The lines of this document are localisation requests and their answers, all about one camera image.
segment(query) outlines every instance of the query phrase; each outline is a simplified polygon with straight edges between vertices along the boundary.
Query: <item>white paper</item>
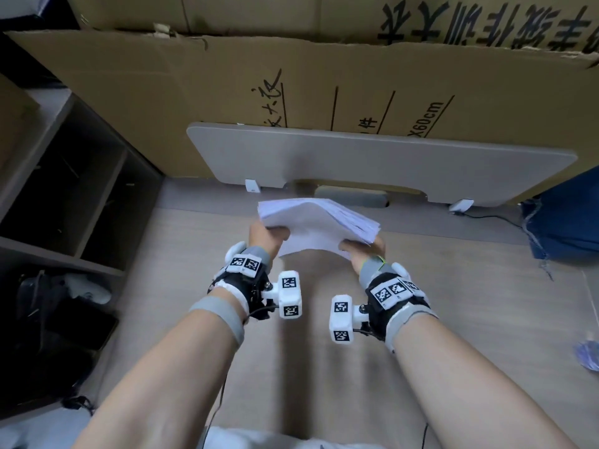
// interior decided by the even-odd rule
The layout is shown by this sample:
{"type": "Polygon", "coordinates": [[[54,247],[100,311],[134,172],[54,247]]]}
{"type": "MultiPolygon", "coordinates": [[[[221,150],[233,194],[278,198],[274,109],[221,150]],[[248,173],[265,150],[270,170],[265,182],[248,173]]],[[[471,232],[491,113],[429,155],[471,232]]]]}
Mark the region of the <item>white paper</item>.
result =
{"type": "Polygon", "coordinates": [[[279,255],[304,249],[334,252],[349,258],[338,246],[344,239],[371,244],[380,225],[329,199],[286,199],[258,203],[258,214],[266,227],[284,226],[291,231],[279,255]]]}

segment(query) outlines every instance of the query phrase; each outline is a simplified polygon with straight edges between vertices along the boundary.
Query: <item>person's left arm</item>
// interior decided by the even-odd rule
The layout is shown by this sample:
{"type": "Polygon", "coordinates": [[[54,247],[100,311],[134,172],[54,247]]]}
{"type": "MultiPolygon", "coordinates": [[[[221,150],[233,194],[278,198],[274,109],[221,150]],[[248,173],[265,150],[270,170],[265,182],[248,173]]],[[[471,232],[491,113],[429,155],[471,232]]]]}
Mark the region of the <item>person's left arm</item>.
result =
{"type": "MultiPolygon", "coordinates": [[[[288,236],[287,229],[268,230],[256,222],[249,245],[274,258],[288,236]]],[[[224,288],[214,288],[209,296],[229,303],[240,321],[247,318],[224,288]]],[[[195,448],[237,348],[221,317],[191,311],[125,375],[73,448],[195,448]]]]}

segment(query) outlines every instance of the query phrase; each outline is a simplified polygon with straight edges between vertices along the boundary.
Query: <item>white desk divider panel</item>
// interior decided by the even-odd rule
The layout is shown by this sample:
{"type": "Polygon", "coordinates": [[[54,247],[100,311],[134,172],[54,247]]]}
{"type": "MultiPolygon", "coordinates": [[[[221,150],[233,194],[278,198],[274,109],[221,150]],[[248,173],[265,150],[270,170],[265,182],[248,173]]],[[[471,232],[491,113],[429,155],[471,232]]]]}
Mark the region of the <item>white desk divider panel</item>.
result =
{"type": "Polygon", "coordinates": [[[187,135],[214,176],[335,180],[423,191],[430,202],[497,206],[576,161],[570,150],[237,124],[192,123],[187,135]]]}

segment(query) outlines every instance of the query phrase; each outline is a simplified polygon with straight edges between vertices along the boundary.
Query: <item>wrist-mounted device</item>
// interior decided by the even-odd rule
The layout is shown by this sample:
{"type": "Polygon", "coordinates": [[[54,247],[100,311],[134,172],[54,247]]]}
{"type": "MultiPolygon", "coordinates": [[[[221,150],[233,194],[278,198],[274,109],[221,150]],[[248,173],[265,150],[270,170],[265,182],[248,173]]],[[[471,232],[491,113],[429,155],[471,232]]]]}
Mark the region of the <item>wrist-mounted device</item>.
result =
{"type": "Polygon", "coordinates": [[[300,276],[297,271],[282,271],[277,282],[268,279],[270,259],[254,255],[245,242],[232,246],[225,256],[225,265],[216,273],[208,288],[226,288],[241,302],[246,313],[257,320],[270,317],[279,308],[281,318],[299,318],[302,313],[300,276]]]}
{"type": "Polygon", "coordinates": [[[412,316],[427,313],[436,317],[426,294],[411,281],[407,271],[399,263],[388,269],[370,281],[367,304],[353,305],[347,294],[333,298],[329,318],[333,342],[350,344],[353,333],[359,332],[384,341],[393,352],[393,338],[412,316]]]}

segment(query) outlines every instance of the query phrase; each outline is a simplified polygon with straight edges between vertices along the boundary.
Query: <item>gray shelving unit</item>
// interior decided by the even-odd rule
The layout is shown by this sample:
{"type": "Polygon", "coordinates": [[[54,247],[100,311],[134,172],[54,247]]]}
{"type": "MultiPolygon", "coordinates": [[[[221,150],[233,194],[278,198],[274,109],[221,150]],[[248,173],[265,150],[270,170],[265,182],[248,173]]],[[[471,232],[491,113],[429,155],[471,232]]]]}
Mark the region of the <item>gray shelving unit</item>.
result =
{"type": "Polygon", "coordinates": [[[76,269],[118,294],[163,176],[69,89],[28,93],[40,108],[0,169],[0,274],[26,264],[76,269]],[[54,195],[64,175],[69,185],[54,195]]]}

